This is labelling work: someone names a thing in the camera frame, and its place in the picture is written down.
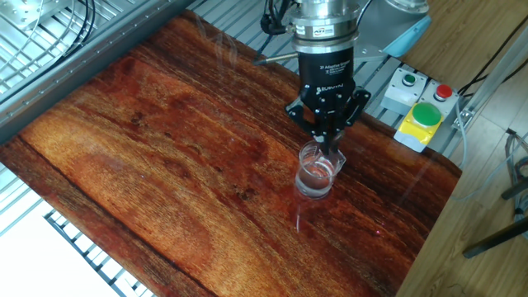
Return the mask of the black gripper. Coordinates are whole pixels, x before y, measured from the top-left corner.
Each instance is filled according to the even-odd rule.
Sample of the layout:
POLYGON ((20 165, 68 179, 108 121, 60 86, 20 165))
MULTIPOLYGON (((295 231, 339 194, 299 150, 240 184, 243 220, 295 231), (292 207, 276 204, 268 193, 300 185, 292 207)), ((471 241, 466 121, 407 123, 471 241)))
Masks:
POLYGON ((319 144, 323 153, 329 149, 332 153, 337 151, 345 128, 356 122, 370 99, 365 89, 354 91, 353 57, 353 48, 326 54, 299 54, 300 97, 285 107, 285 113, 319 144), (324 118, 315 115, 310 120, 307 107, 311 111, 336 111, 330 144, 324 118))

